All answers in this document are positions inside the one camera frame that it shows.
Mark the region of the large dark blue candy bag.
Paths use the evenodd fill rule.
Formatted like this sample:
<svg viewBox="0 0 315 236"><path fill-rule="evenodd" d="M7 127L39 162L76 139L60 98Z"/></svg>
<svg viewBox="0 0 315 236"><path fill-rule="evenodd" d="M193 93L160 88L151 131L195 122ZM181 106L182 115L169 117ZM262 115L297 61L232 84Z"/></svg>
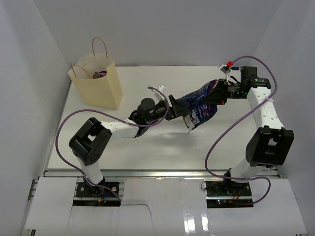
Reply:
<svg viewBox="0 0 315 236"><path fill-rule="evenodd" d="M187 115L183 115L183 121L189 132L210 120L218 111L217 105L202 102L202 99L215 88L217 83L217 80L212 80L200 89L176 99L180 105L190 110Z"/></svg>

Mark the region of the purple Fox's berries bag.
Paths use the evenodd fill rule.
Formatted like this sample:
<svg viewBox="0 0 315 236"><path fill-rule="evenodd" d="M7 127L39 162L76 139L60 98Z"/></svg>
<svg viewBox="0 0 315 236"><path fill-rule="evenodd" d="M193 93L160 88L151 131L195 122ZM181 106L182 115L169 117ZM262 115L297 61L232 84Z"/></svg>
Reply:
<svg viewBox="0 0 315 236"><path fill-rule="evenodd" d="M106 75L107 75L107 71L95 72L93 74L93 79L102 78L102 77L105 77Z"/></svg>

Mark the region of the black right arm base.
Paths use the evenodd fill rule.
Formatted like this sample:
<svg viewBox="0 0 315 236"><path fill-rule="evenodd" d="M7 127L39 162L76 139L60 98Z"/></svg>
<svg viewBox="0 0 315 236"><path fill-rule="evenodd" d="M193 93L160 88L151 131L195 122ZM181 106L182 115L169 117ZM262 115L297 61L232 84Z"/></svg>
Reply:
<svg viewBox="0 0 315 236"><path fill-rule="evenodd" d="M203 181L207 208L253 207L252 191L249 183L237 183L229 179L223 181Z"/></svg>

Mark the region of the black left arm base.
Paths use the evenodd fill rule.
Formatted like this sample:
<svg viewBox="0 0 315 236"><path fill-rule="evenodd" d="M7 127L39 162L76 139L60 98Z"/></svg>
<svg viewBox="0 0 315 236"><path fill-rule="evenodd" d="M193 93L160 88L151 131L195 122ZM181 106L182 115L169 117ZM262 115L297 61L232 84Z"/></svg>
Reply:
<svg viewBox="0 0 315 236"><path fill-rule="evenodd" d="M119 207L117 197L108 189L90 187L84 181L78 182L74 194L73 206L76 207Z"/></svg>

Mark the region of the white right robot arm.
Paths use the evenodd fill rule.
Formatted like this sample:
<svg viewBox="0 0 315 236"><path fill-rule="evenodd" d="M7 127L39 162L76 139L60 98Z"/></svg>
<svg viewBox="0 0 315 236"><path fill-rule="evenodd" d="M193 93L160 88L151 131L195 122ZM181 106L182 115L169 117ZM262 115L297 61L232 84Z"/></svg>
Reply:
<svg viewBox="0 0 315 236"><path fill-rule="evenodd" d="M255 180L260 171L284 163L294 132L284 127L276 112L272 97L277 91L277 84L258 77L252 69L249 72L243 69L238 83L229 84L227 79L212 80L202 87L202 91L205 94L201 100L205 104L223 105L227 99L246 99L251 106L251 110L225 130L210 148L213 150L245 118L254 117L256 132L246 146L245 157L221 176L227 179L222 184L223 192L234 196L240 190L239 183Z"/></svg>

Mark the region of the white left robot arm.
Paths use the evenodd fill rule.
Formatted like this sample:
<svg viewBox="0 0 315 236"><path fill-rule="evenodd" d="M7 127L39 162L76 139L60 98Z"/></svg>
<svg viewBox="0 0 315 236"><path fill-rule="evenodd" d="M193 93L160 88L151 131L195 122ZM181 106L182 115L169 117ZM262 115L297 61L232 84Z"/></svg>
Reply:
<svg viewBox="0 0 315 236"><path fill-rule="evenodd" d="M96 118L88 119L71 138L69 147L79 160L87 190L93 196L103 193L105 178L101 173L99 158L110 141L123 138L137 138L165 117L172 120L184 117L191 112L188 105L179 99L169 96L171 106L167 108L165 101L158 103L151 98L144 98L125 122L101 122Z"/></svg>

